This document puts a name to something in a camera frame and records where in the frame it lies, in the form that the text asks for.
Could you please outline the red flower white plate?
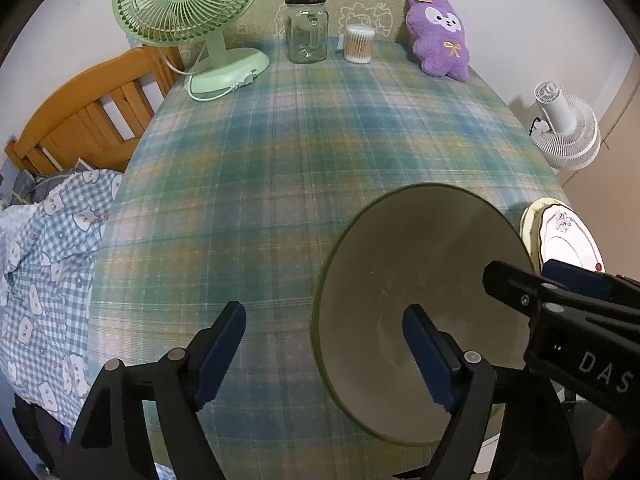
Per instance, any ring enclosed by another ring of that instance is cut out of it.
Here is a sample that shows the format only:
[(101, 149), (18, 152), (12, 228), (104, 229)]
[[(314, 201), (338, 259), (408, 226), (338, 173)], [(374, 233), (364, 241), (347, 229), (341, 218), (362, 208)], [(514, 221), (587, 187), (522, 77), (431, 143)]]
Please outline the red flower white plate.
[(589, 271), (605, 271), (600, 250), (585, 223), (563, 205), (551, 205), (541, 213), (539, 255), (543, 263), (558, 260)]

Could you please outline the large grey floral bowl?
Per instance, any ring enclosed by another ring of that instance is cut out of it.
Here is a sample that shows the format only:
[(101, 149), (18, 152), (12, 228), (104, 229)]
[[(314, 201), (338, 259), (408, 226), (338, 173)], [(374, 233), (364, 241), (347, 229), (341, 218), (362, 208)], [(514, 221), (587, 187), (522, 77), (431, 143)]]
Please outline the large grey floral bowl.
[(351, 420), (393, 444), (442, 437), (448, 414), (432, 400), (402, 336), (402, 315), (413, 304), (462, 349), (522, 366), (526, 317), (484, 291), (485, 266), (495, 260), (532, 270), (508, 219), (463, 188), (398, 188), (352, 220), (326, 259), (311, 317), (318, 370)]

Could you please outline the round yellow flower plate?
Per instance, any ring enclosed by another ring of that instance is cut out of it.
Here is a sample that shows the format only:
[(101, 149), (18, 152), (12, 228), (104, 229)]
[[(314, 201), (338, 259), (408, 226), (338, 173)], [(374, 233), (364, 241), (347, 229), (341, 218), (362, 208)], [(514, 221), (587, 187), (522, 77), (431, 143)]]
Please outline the round yellow flower plate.
[(536, 221), (545, 209), (553, 205), (566, 207), (566, 203), (552, 197), (541, 197), (531, 203), (522, 213), (520, 220), (520, 237), (532, 259), (532, 263), (539, 268), (541, 256), (539, 255), (539, 226)]

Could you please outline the white standing fan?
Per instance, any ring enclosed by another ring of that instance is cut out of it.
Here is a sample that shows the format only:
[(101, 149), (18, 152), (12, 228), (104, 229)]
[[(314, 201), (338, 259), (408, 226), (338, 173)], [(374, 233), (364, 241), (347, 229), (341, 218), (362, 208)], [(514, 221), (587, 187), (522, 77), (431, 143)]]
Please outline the white standing fan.
[(589, 166), (601, 147), (598, 118), (590, 105), (553, 81), (538, 84), (534, 97), (541, 116), (532, 123), (529, 136), (549, 166), (558, 171)]

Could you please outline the blue checkered blanket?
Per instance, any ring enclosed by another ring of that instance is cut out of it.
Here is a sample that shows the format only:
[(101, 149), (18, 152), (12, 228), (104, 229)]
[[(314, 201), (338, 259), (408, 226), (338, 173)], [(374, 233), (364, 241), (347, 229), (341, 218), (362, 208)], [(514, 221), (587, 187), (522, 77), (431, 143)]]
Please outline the blue checkered blanket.
[(113, 170), (76, 172), (42, 202), (1, 214), (1, 370), (67, 428), (91, 388), (94, 266), (121, 183)]

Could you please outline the purple plush bunny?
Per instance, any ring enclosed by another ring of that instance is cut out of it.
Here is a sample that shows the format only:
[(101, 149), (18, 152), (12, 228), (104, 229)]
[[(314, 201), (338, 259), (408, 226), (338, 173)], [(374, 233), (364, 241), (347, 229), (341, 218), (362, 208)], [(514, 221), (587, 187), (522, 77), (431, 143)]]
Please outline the purple plush bunny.
[(433, 77), (469, 79), (470, 52), (462, 21), (448, 0), (407, 0), (406, 26), (421, 70)]

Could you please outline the plaid green tablecloth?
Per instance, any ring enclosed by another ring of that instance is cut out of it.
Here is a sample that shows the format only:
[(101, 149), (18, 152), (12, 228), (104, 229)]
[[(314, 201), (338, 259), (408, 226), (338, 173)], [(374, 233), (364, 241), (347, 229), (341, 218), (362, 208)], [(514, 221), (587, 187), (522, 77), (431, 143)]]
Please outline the plaid green tablecloth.
[(266, 41), (252, 84), (207, 103), (175, 86), (134, 151), (107, 220), (87, 373), (153, 362), (231, 300), (247, 329), (200, 419), (230, 479), (377, 479), (429, 448), (369, 436), (330, 399), (312, 356), (312, 296), (354, 215), (419, 182), (483, 196), (512, 223), (564, 193), (526, 129), (480, 76), (425, 75), (378, 41), (368, 64), (294, 64)]

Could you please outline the cotton swab container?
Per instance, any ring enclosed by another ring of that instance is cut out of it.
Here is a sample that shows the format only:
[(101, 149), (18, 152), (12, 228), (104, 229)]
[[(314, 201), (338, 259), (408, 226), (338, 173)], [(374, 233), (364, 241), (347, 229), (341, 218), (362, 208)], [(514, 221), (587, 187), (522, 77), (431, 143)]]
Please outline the cotton swab container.
[(354, 64), (370, 63), (374, 36), (375, 29), (369, 25), (347, 25), (343, 44), (345, 60)]

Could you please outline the wooden bed headboard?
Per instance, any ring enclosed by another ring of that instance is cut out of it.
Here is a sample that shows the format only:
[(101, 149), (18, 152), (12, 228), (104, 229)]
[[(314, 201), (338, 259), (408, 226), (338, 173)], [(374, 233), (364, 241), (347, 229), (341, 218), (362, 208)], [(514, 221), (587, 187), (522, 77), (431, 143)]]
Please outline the wooden bed headboard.
[(6, 156), (35, 174), (70, 169), (78, 159), (124, 171), (154, 117), (142, 78), (150, 76), (167, 96), (178, 68), (177, 48), (142, 46), (85, 70), (40, 105), (21, 136), (8, 141)]

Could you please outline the glass jar black lid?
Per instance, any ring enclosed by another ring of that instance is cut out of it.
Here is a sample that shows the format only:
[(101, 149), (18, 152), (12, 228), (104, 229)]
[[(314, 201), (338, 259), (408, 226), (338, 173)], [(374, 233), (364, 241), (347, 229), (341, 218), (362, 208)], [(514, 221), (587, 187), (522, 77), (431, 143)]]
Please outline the glass jar black lid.
[(285, 0), (288, 59), (295, 64), (324, 61), (328, 55), (329, 13), (326, 0)]

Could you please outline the green desk fan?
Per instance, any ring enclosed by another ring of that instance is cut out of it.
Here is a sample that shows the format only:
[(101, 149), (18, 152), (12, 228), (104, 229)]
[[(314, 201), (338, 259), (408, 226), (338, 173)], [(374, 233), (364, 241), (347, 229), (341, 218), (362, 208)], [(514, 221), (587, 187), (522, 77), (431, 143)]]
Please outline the green desk fan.
[(112, 0), (119, 27), (142, 44), (158, 48), (204, 44), (207, 58), (198, 58), (182, 72), (186, 93), (210, 102), (251, 84), (270, 64), (255, 48), (229, 49), (224, 29), (238, 20), (255, 0)]

